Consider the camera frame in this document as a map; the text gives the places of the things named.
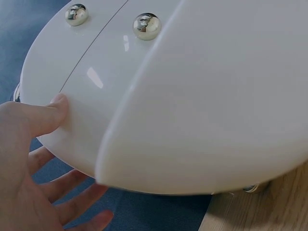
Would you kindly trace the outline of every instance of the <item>glossy white surface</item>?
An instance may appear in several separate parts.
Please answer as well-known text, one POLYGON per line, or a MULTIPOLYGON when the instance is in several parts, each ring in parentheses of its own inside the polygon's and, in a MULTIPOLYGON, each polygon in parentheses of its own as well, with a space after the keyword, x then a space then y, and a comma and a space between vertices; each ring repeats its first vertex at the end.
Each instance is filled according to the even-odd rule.
MULTIPOLYGON (((70 116, 41 137, 48 149, 99 183, 159 194, 241 188, 308 158, 308 2, 144 3, 129 0, 72 67, 70 116), (163 25, 151 41, 132 31, 144 12, 163 25)), ((25 63, 22 101, 41 105, 70 67, 53 84, 37 59, 25 63)))
POLYGON ((221 192, 305 161, 307 12, 304 0, 183 1, 109 127, 98 182, 221 192))
POLYGON ((126 89, 154 44, 136 38, 132 24, 137 15, 152 11, 165 24, 179 0, 130 0, 91 45, 65 84, 71 114, 65 129, 40 141, 60 159, 94 177, 103 135, 126 89))
POLYGON ((26 57, 21 75, 24 102, 46 105, 63 87, 104 26, 127 0, 73 0, 44 27, 26 57), (80 26, 65 21, 67 8, 84 4, 89 18, 80 26))

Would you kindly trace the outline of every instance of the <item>blue carpet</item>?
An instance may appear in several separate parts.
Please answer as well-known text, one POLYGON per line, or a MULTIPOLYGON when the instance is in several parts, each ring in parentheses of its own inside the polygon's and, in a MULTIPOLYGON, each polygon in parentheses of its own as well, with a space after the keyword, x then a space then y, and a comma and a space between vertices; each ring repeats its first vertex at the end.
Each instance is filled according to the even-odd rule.
MULTIPOLYGON (((12 98, 26 54, 40 30, 68 2, 0 0, 0 103, 12 98)), ((40 143, 33 140, 31 149, 38 147, 40 143)), ((47 182, 70 169, 54 159, 34 179, 38 183, 47 182)), ((93 179, 88 179, 58 203, 77 195, 92 183, 93 179)), ((108 208, 115 214, 108 231, 197 231, 209 200, 210 196, 168 197, 110 189, 68 227, 85 222, 108 208)))

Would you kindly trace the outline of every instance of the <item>fingernail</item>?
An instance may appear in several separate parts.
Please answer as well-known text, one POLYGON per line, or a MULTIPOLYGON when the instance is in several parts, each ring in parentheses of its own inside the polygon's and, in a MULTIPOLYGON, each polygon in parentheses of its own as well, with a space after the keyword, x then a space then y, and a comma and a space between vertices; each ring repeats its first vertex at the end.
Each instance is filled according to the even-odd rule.
POLYGON ((52 100, 50 103, 58 103, 60 102, 63 98, 65 97, 64 94, 57 94, 52 100))

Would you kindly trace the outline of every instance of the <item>metal ball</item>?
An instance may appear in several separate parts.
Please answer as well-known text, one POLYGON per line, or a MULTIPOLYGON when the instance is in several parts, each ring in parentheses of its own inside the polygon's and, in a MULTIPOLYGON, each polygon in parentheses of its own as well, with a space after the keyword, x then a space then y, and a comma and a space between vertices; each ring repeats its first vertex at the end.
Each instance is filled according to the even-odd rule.
POLYGON ((71 26, 79 26, 83 24, 89 16, 88 9, 82 4, 74 4, 65 12, 65 20, 71 26))
POLYGON ((140 14, 133 23, 135 35, 142 40, 152 40, 161 31, 162 24, 159 18, 152 13, 140 14))

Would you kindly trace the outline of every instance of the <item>finger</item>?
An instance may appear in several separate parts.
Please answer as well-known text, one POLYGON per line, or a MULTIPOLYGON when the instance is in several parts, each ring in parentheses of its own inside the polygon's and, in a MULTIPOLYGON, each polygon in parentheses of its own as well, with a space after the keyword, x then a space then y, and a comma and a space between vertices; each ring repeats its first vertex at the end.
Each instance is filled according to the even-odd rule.
POLYGON ((66 231, 102 231, 111 222, 113 217, 114 215, 110 210, 105 210, 96 215, 89 222, 67 229, 66 231))
POLYGON ((68 111, 68 100, 58 94, 47 106, 31 106, 23 104, 23 112, 29 121, 32 138, 49 134, 63 122, 68 111))
POLYGON ((54 203, 81 184, 87 177, 74 169, 51 182, 39 185, 39 187, 50 203, 54 203))
POLYGON ((40 170, 46 163, 54 158, 54 155, 45 147, 38 148, 29 153, 28 167, 30 175, 40 170))
POLYGON ((59 215, 59 221, 62 225, 76 219, 90 208, 107 191, 106 186, 93 184, 73 199, 57 205, 55 209, 59 215))
POLYGON ((49 134, 60 126, 68 112, 68 100, 65 95, 58 94, 47 106, 8 103, 3 110, 7 115, 18 115, 22 130, 27 130, 29 138, 34 138, 49 134))

